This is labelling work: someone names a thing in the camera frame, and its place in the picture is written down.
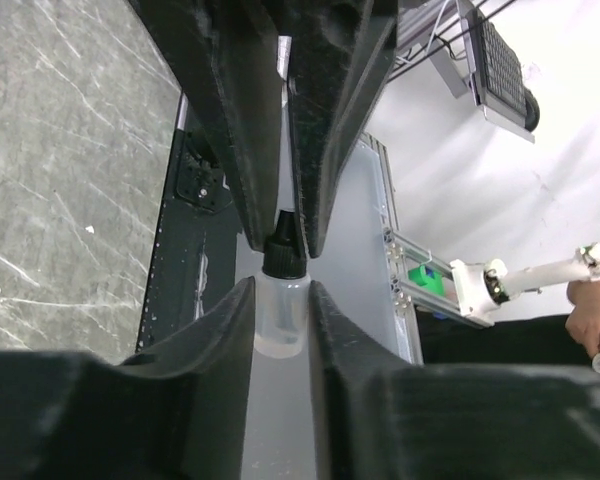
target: gray surface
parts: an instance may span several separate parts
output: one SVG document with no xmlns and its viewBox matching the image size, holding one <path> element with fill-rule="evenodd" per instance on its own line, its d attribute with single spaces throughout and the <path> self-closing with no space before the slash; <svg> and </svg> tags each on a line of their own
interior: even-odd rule
<svg viewBox="0 0 600 480">
<path fill-rule="evenodd" d="M 177 100 L 124 1 L 0 0 L 0 348 L 131 353 Z"/>
</svg>

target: white wall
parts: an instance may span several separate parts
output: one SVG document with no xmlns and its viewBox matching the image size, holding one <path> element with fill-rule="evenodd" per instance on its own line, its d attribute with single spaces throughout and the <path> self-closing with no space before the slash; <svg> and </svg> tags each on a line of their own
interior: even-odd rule
<svg viewBox="0 0 600 480">
<path fill-rule="evenodd" d="M 455 100 L 429 62 L 387 87 L 367 130 L 389 149 L 407 236 L 447 260 L 517 269 L 600 241 L 600 0 L 519 0 L 494 23 L 540 103 L 535 145 Z M 499 316 L 568 309 L 554 287 Z"/>
</svg>

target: black bottle cap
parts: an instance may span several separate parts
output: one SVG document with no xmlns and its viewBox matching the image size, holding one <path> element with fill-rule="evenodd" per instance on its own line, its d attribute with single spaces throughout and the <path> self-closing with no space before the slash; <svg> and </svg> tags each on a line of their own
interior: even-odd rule
<svg viewBox="0 0 600 480">
<path fill-rule="evenodd" d="M 307 259 L 301 245 L 293 212 L 280 211 L 276 231 L 264 247 L 262 271 L 273 278 L 294 280 L 307 274 Z"/>
</svg>

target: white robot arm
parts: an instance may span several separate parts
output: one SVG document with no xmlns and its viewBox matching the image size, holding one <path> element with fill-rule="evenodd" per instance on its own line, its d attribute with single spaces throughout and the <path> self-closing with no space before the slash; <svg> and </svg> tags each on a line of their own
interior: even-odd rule
<svg viewBox="0 0 600 480">
<path fill-rule="evenodd" d="M 509 273 L 501 260 L 467 265 L 451 262 L 460 313 L 482 326 L 492 326 L 489 313 L 525 292 L 573 281 L 600 281 L 600 244 L 579 248 L 573 258 Z M 600 353 L 592 363 L 600 373 Z"/>
</svg>

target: clear plastic bottle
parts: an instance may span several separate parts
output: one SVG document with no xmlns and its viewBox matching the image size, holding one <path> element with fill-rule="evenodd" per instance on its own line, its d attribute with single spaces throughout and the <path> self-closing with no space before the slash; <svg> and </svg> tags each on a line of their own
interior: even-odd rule
<svg viewBox="0 0 600 480">
<path fill-rule="evenodd" d="M 289 358 L 302 351 L 310 285 L 295 216 L 282 210 L 276 231 L 265 245 L 262 271 L 256 275 L 254 346 L 258 352 Z"/>
<path fill-rule="evenodd" d="M 254 346 L 262 355 L 298 355 L 307 338 L 307 300 L 311 278 L 273 278 L 256 275 L 256 334 Z"/>
</svg>

